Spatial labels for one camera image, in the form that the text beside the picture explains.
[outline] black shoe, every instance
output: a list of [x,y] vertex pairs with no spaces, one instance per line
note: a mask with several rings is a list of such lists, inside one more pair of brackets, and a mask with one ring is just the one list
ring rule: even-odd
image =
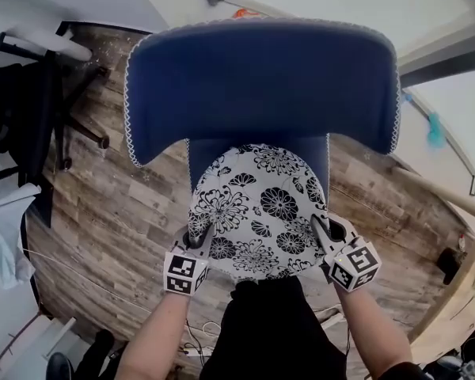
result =
[[47,362],[46,380],[72,380],[73,377],[70,360],[63,353],[53,353]]

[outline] white piping trim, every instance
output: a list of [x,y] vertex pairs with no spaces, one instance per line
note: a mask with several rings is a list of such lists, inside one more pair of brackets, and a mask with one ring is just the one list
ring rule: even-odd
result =
[[390,149],[388,154],[392,154],[396,150],[397,141],[399,139],[399,126],[401,123],[401,83],[399,79],[399,68],[397,67],[396,50],[394,53],[394,64],[396,67],[396,116],[394,117],[393,136],[390,140]]
[[192,174],[190,173],[190,139],[185,138],[184,143],[187,146],[187,166],[188,166],[188,182],[190,183],[190,193],[192,190]]
[[135,157],[135,149],[134,143],[132,142],[132,134],[131,134],[131,124],[130,124],[130,114],[128,112],[128,67],[130,66],[130,58],[134,53],[135,49],[138,48],[143,41],[147,40],[153,34],[144,36],[141,40],[134,45],[130,53],[127,57],[127,65],[125,66],[125,83],[123,86],[123,117],[124,117],[124,126],[125,126],[125,139],[127,140],[127,147],[128,147],[128,156],[130,157],[132,163],[136,165],[138,168],[142,168],[144,165],[139,163],[137,158]]
[[130,58],[132,54],[134,53],[135,49],[138,48],[145,40],[148,40],[151,37],[156,37],[156,36],[165,36],[169,35],[170,33],[176,32],[179,29],[190,29],[190,28],[197,28],[200,27],[201,25],[214,25],[214,24],[220,24],[223,22],[232,22],[232,21],[251,21],[251,22],[257,22],[257,21],[266,21],[266,22],[291,22],[293,24],[298,24],[300,22],[308,22],[312,24],[323,24],[323,25],[331,25],[331,26],[337,26],[341,29],[360,29],[361,31],[365,31],[368,34],[375,36],[379,38],[385,45],[389,47],[391,52],[393,53],[394,57],[394,62],[396,66],[396,77],[397,77],[397,107],[396,107],[396,117],[394,120],[394,128],[393,128],[393,136],[391,138],[391,143],[390,143],[390,150],[389,153],[392,153],[396,149],[397,145],[397,139],[399,136],[399,125],[401,121],[401,85],[399,82],[399,71],[397,69],[397,54],[396,50],[394,49],[394,45],[390,40],[381,32],[369,28],[365,25],[357,25],[357,24],[352,24],[352,23],[347,23],[347,22],[342,22],[342,21],[330,21],[330,20],[322,20],[322,19],[311,19],[311,18],[281,18],[281,17],[267,17],[267,18],[228,18],[228,19],[222,19],[222,20],[213,20],[213,21],[207,21],[207,22],[200,22],[196,24],[190,24],[190,25],[183,25],[181,27],[174,27],[174,28],[169,28],[164,31],[157,32],[155,34],[150,34],[148,36],[145,36],[142,38],[130,51],[130,54],[128,55],[127,58],[127,65],[125,67],[125,81],[124,81],[124,88],[123,88],[123,116],[124,116],[124,126],[125,126],[125,137],[127,140],[127,147],[128,147],[128,155],[130,156],[130,159],[132,160],[132,163],[136,165],[137,167],[143,167],[144,165],[141,164],[138,160],[137,157],[135,156],[135,149],[134,149],[134,143],[132,141],[131,137],[131,123],[130,123],[130,114],[128,110],[128,67],[130,66]]
[[329,186],[331,181],[331,158],[329,152],[329,133],[325,135],[327,144],[327,193],[325,194],[325,203],[327,204],[327,212],[329,212]]

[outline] cable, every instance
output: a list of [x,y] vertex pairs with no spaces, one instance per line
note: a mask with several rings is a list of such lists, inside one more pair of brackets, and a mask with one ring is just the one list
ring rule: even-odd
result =
[[206,325],[209,325],[209,324],[213,324],[214,326],[218,327],[218,329],[220,331],[222,331],[222,327],[219,324],[217,324],[216,322],[213,322],[213,321],[208,321],[208,322],[206,322],[206,324],[203,325],[203,334],[206,335],[208,338],[218,338],[219,334],[215,335],[214,333],[207,333],[206,332]]
[[350,325],[347,325],[347,351],[345,352],[345,371],[348,365],[348,353],[350,353]]
[[190,334],[190,337],[192,338],[192,340],[194,340],[197,345],[199,345],[199,357],[200,357],[200,364],[202,367],[204,367],[204,364],[206,363],[204,361],[204,356],[203,356],[203,347],[202,345],[200,344],[199,340],[193,335],[192,333],[192,327],[190,326],[190,323],[188,322],[188,319],[186,319],[186,322],[187,322],[187,325],[188,325],[188,333]]
[[[69,269],[70,271],[72,271],[73,273],[75,273],[76,275],[78,275],[79,277],[81,277],[82,279],[86,280],[87,282],[92,283],[92,285],[94,285],[95,287],[99,287],[101,290],[105,291],[106,293],[108,293],[108,294],[111,295],[112,297],[118,298],[119,300],[121,300],[121,301],[123,301],[123,302],[126,302],[127,304],[129,304],[129,305],[131,305],[131,306],[134,306],[134,307],[136,307],[136,308],[139,308],[139,309],[142,310],[142,311],[146,311],[146,312],[149,313],[149,314],[152,313],[151,310],[148,310],[147,308],[144,308],[143,306],[140,306],[139,304],[136,304],[136,303],[134,303],[134,302],[132,302],[132,301],[129,301],[129,300],[127,300],[126,298],[120,297],[119,295],[113,293],[112,291],[109,291],[108,289],[102,287],[100,284],[95,283],[93,280],[88,279],[86,276],[82,275],[81,273],[79,273],[77,270],[75,270],[74,268],[72,268],[72,267],[69,266],[68,264],[64,264],[63,262],[60,262],[59,260],[53,259],[52,257],[46,256],[46,255],[44,255],[44,254],[42,254],[42,253],[38,253],[38,252],[33,251],[33,250],[30,250],[30,249],[26,249],[26,248],[22,248],[22,249],[23,249],[24,251],[26,251],[26,252],[30,252],[30,253],[32,253],[32,254],[34,254],[34,255],[38,255],[38,256],[43,257],[43,258],[45,258],[45,259],[51,260],[51,261],[53,261],[53,262],[55,262],[55,263],[57,263],[57,264],[60,264],[60,265],[62,265],[64,268]],[[187,327],[187,329],[189,329],[189,328],[190,328],[190,329],[196,329],[196,328],[188,327],[188,325],[186,325],[186,327]],[[206,335],[206,336],[208,336],[208,337],[210,337],[210,338],[213,338],[213,337],[217,337],[217,336],[218,336],[218,335],[215,335],[215,334],[212,334],[212,333],[203,331],[202,329],[197,329],[197,330],[200,331],[200,332],[202,332],[204,335]],[[194,336],[192,335],[191,332],[190,332],[190,336],[192,337],[193,341],[196,342],[196,340],[195,340],[195,338],[194,338]]]
[[334,306],[331,306],[331,307],[328,307],[328,308],[324,308],[324,309],[315,309],[313,310],[314,313],[324,313],[325,311],[329,311],[329,310],[333,310],[335,308],[338,308],[338,307],[341,307],[341,303],[337,303],[335,304]]
[[120,297],[119,295],[113,293],[112,291],[109,291],[108,289],[102,287],[100,284],[97,284],[95,283],[94,281],[92,281],[91,279],[88,279],[86,276],[82,275],[81,273],[79,273],[77,270],[75,270],[74,268],[72,268],[71,266],[69,266],[68,264],[64,264],[63,262],[60,262],[59,260],[56,260],[56,259],[53,259],[52,257],[49,257],[49,256],[46,256],[46,255],[43,255],[42,253],[38,253],[38,252],[35,252],[33,250],[30,250],[30,249],[26,249],[26,248],[22,248],[23,250],[25,250],[26,252],[29,252],[29,253],[33,253],[35,255],[39,255],[40,257],[44,257],[46,259],[49,259],[57,264],[61,264],[62,266],[64,266],[65,268],[71,270],[72,272],[74,272],[76,275],[78,275],[79,277],[83,278],[84,280],[92,283],[94,286],[97,286],[99,287],[100,289],[104,290],[106,293],[110,294],[112,297],[116,297],[118,298],[119,300],[123,301],[123,302],[126,302],[127,304],[130,304],[131,306],[134,306],[134,307],[137,307],[143,311],[146,311],[147,313],[151,314],[151,310],[148,310],[147,308],[144,308],[142,306],[140,306],[139,304],[135,304],[134,302],[132,301],[128,301],[126,298],[123,298],[123,297]]

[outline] human arm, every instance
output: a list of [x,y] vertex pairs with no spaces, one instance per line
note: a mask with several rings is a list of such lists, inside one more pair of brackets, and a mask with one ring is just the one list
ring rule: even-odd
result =
[[117,380],[163,380],[176,358],[190,298],[167,292],[125,349]]
[[408,338],[366,289],[348,293],[337,284],[335,288],[355,346],[372,378],[379,378],[399,363],[412,362]]

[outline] wooden floor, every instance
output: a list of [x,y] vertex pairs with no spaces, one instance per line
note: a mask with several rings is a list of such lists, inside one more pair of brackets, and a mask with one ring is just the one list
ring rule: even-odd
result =
[[[123,83],[127,54],[141,36],[89,26],[76,31],[76,40],[94,50],[95,63],[111,73],[90,86],[74,114],[96,133],[108,134],[111,145],[100,150],[79,133],[67,131],[73,166],[66,173],[54,172],[51,148],[44,174],[55,186],[52,228],[28,215],[28,241],[32,250],[70,265],[103,287],[32,255],[42,303],[56,317],[76,317],[76,329],[86,338],[107,328],[117,338],[128,339],[160,300],[164,252],[186,224],[186,148],[178,142],[146,168],[132,165],[124,140]],[[351,220],[373,241],[383,267],[370,291],[408,331],[443,291],[443,276],[434,262],[445,247],[457,245],[464,227],[440,200],[392,178],[391,158],[343,137],[332,137],[330,158],[329,210]],[[320,275],[307,274],[301,280],[314,309],[337,303],[333,288]],[[205,322],[220,322],[233,287],[228,277],[211,271],[192,300],[188,319],[203,345],[215,339],[199,329]],[[346,331],[344,322],[328,331],[341,350]],[[197,359],[180,362],[188,371],[200,369]],[[348,377],[365,374],[352,348]]]

